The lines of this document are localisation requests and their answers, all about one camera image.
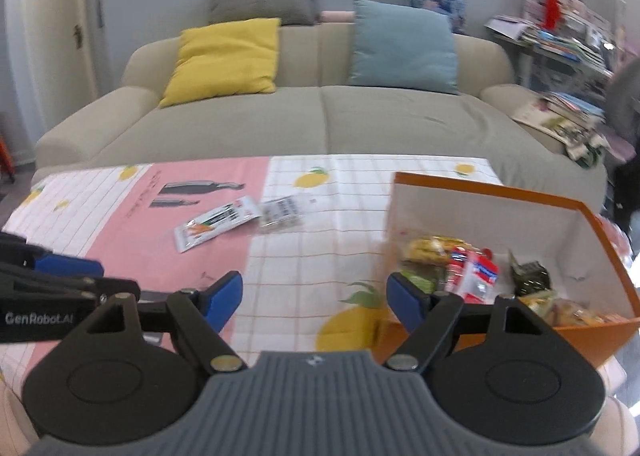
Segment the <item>beige fabric sofa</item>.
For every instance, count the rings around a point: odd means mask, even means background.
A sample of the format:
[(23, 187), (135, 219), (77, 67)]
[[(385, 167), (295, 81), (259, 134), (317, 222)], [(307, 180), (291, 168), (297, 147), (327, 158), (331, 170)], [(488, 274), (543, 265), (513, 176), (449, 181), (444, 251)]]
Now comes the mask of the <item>beige fabric sofa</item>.
[(349, 23), (286, 26), (272, 94), (241, 94), (161, 108), (179, 42), (144, 45), (117, 89), (48, 131), (36, 145), (36, 178), (157, 161), (314, 155), (412, 154), (484, 158), (510, 187), (566, 196), (599, 210), (603, 166), (582, 168), (512, 113), (533, 102), (511, 61), (490, 40), (459, 35), (458, 90), (438, 94), (352, 86)]

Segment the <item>grey office chair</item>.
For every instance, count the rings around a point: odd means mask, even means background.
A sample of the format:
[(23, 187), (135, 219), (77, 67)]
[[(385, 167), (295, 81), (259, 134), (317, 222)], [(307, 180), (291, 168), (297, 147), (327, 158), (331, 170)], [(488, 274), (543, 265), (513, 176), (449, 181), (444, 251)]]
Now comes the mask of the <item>grey office chair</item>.
[(613, 170), (614, 222), (628, 233), (631, 217), (639, 210), (639, 58), (621, 68), (608, 85), (605, 117), (620, 140), (631, 146), (629, 159)]

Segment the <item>yellow cushion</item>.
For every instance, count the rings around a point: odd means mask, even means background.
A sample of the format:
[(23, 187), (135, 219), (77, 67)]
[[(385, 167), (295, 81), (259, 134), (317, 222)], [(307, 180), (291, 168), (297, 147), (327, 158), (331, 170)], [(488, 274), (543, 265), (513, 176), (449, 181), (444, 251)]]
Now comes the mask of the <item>yellow cushion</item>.
[(178, 59), (160, 106), (272, 94), (276, 91), (280, 27), (278, 18), (257, 18), (182, 31)]

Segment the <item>round yellow snack bag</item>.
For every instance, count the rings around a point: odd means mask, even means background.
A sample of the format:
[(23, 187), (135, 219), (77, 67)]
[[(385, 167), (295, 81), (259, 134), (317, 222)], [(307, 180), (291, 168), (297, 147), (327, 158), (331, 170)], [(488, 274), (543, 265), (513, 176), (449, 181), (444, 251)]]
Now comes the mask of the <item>round yellow snack bag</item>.
[(453, 254), (464, 254), (473, 246), (463, 239), (442, 235), (428, 235), (412, 239), (402, 255), (404, 259), (420, 265), (446, 265)]

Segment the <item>grey patterned cushion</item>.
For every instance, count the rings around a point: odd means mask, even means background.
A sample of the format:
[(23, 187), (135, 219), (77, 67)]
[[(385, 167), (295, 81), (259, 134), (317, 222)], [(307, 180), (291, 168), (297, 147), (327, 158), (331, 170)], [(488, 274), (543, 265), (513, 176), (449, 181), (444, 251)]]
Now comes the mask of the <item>grey patterned cushion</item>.
[(282, 26), (314, 26), (320, 19), (319, 0), (210, 0), (210, 24), (258, 18), (276, 18)]

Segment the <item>cluttered desk with books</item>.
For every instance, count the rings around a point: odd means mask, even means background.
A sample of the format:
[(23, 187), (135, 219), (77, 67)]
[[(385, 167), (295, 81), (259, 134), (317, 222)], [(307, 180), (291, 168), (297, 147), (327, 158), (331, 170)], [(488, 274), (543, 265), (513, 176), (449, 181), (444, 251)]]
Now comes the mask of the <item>cluttered desk with books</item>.
[(582, 0), (522, 0), (519, 16), (493, 16), (485, 28), (518, 53), (522, 86), (597, 103), (631, 56), (626, 30)]

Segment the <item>clear black-print snack packet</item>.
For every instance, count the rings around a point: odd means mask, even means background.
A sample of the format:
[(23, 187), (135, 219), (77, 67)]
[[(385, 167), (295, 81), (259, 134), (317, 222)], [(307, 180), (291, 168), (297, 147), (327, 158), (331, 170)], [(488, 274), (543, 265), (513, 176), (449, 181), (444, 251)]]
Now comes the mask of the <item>clear black-print snack packet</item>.
[(282, 196), (260, 204), (259, 228), (264, 231), (297, 225), (304, 214), (304, 204), (298, 196)]

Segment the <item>pink rolled blanket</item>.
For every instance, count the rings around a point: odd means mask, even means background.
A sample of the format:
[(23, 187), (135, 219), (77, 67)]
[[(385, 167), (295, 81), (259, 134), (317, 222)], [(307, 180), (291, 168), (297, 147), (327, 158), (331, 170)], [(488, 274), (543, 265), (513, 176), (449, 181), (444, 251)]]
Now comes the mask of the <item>pink rolled blanket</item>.
[(320, 13), (321, 24), (352, 24), (355, 21), (353, 11), (324, 10)]

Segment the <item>red blue snack packet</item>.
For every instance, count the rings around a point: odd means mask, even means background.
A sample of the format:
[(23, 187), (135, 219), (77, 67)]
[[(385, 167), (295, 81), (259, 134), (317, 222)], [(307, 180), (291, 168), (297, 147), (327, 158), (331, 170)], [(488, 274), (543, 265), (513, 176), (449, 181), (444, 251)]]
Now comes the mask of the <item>red blue snack packet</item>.
[(481, 251), (454, 247), (449, 254), (445, 291), (460, 296), (465, 303), (488, 305), (498, 275), (497, 265)]

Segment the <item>dark green snack packet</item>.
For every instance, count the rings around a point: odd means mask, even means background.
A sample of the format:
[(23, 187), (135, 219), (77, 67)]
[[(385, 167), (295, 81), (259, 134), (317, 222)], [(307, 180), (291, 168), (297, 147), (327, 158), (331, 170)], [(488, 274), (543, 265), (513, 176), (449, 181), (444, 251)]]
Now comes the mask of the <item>dark green snack packet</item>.
[(512, 251), (509, 251), (509, 265), (516, 297), (550, 291), (549, 273), (538, 261), (518, 263)]

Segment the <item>orange cardboard box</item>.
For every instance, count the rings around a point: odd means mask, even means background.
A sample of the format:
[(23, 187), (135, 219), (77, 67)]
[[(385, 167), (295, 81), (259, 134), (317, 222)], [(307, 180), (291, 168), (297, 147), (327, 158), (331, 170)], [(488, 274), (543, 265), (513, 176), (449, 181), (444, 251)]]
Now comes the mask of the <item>orange cardboard box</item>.
[(562, 298), (613, 322), (558, 332), (593, 366), (639, 330), (639, 297), (598, 217), (582, 202), (515, 187), (395, 173), (386, 213), (382, 274), (399, 269), (416, 237), (451, 236), (492, 251), (499, 294), (511, 289), (509, 259), (537, 261)]

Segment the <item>teal cushion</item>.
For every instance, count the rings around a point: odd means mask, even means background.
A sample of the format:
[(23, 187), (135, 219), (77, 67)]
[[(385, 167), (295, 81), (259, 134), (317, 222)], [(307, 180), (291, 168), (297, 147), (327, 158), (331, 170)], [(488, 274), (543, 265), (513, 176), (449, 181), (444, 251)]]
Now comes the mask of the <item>teal cushion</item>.
[(434, 11), (354, 1), (352, 86), (456, 94), (458, 56), (449, 19)]

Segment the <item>yellow cracker snack pack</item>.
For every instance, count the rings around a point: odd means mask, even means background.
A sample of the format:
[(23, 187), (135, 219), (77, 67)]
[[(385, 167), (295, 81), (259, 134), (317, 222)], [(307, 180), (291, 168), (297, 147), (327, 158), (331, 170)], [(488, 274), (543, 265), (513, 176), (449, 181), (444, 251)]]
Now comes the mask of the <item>yellow cracker snack pack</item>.
[(601, 314), (576, 301), (560, 298), (555, 291), (538, 291), (520, 297), (520, 301), (552, 327), (591, 327), (620, 319), (616, 314)]

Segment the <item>pink checked lemon tablecloth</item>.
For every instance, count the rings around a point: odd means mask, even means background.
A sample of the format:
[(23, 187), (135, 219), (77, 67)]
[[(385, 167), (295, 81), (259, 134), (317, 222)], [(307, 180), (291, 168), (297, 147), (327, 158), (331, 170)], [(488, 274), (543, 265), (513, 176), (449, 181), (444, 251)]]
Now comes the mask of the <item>pink checked lemon tablecloth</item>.
[[(383, 243), (395, 173), (495, 184), (484, 159), (278, 156), (76, 170), (47, 176), (6, 231), (98, 260), (146, 291), (204, 288), (230, 271), (243, 299), (222, 335), (248, 362), (216, 377), (183, 422), (130, 455), (425, 455), (450, 442), (421, 378), (376, 365), (386, 315)], [(250, 196), (304, 204), (299, 224), (259, 218), (185, 253), (174, 230)]]

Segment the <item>stack of magazines on sofa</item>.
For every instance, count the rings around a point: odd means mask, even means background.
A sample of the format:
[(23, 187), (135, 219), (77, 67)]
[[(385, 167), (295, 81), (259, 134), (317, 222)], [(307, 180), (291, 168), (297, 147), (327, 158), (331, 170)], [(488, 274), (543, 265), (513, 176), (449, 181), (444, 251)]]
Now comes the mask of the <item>stack of magazines on sofa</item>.
[(569, 94), (541, 94), (516, 109), (511, 118), (560, 143), (566, 156), (585, 169), (596, 167), (610, 148), (608, 139), (599, 131), (604, 123), (603, 112)]

